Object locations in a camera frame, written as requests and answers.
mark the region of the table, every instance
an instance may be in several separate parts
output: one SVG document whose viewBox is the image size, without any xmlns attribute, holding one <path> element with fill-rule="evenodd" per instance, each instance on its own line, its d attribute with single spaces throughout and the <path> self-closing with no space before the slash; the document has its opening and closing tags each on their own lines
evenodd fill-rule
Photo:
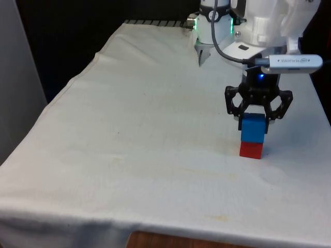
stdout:
<svg viewBox="0 0 331 248">
<path fill-rule="evenodd" d="M 130 235 L 126 248 L 247 248 L 247 247 L 137 231 Z"/>
<path fill-rule="evenodd" d="M 238 156 L 224 89 L 241 70 L 194 35 L 124 24 L 0 167 L 0 242 L 124 248 L 151 231 L 258 247 L 331 246 L 331 129 L 308 75 L 261 161 Z"/>
</svg>

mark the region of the stain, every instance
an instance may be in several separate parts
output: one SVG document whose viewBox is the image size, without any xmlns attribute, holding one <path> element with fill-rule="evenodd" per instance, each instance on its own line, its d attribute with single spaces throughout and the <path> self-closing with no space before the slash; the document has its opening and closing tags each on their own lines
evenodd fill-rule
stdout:
<svg viewBox="0 0 331 248">
<path fill-rule="evenodd" d="M 229 218 L 226 215 L 217 215 L 217 216 L 208 216 L 209 219 L 213 219 L 215 221 L 228 222 Z"/>
</svg>

